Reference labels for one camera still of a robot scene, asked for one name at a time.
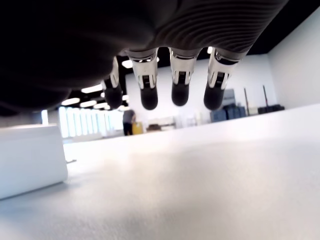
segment white wall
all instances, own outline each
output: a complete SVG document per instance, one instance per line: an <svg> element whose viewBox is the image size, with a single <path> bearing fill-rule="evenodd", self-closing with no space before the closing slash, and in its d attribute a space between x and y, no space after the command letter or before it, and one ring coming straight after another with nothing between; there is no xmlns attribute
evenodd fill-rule
<svg viewBox="0 0 320 240"><path fill-rule="evenodd" d="M49 124L56 124L60 127L58 110L48 110L48 122Z"/></svg>
<svg viewBox="0 0 320 240"><path fill-rule="evenodd" d="M201 114L204 121L210 119L210 112L204 105L204 94L208 77L209 60L198 60L192 75L189 100L183 107L177 107L171 100L172 75L170 67L158 68L157 90L158 106L152 111L145 110L141 104L140 89L133 74L126 75L126 89L129 95L129 106L136 112L137 121L146 122L151 119L169 116L194 116ZM227 89L234 89L235 100L246 106L244 88L246 88L249 107L264 107L265 97L263 85L266 89L270 105L276 104L272 74L268 56L246 56L235 69L228 81Z"/></svg>
<svg viewBox="0 0 320 240"><path fill-rule="evenodd" d="M268 56L279 104L291 109L320 103L320 8Z"/></svg>
<svg viewBox="0 0 320 240"><path fill-rule="evenodd" d="M0 128L13 127L18 125L41 124L41 113L21 113L15 116L0 116Z"/></svg>

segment table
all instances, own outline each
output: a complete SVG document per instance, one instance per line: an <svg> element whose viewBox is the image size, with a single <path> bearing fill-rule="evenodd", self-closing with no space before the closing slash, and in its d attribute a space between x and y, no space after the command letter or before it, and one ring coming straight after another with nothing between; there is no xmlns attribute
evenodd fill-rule
<svg viewBox="0 0 320 240"><path fill-rule="evenodd" d="M5 240L320 239L320 104L66 144L64 183L0 201Z"/></svg>

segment black ceiling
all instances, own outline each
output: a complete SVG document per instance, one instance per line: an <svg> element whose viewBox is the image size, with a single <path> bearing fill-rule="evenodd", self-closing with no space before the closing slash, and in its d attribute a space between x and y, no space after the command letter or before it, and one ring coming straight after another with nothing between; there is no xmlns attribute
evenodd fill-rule
<svg viewBox="0 0 320 240"><path fill-rule="evenodd" d="M250 49L248 55L266 54L280 43L288 34L290 34L298 25L300 25L310 14L318 7L318 0L290 0L281 12L274 18L269 26L264 30L258 40ZM158 67L167 67L170 65L169 50L161 47L158 50ZM208 59L207 49L204 48L198 56L198 60ZM127 94L125 75L133 73L132 68L125 68L121 62L128 60L127 56L117 56L119 63L119 78L123 94ZM82 93L79 90L73 91L69 98L80 98L80 102L86 102L92 99L103 103L105 100L100 97L101 91L92 93ZM70 105L70 107L79 107L79 104Z"/></svg>

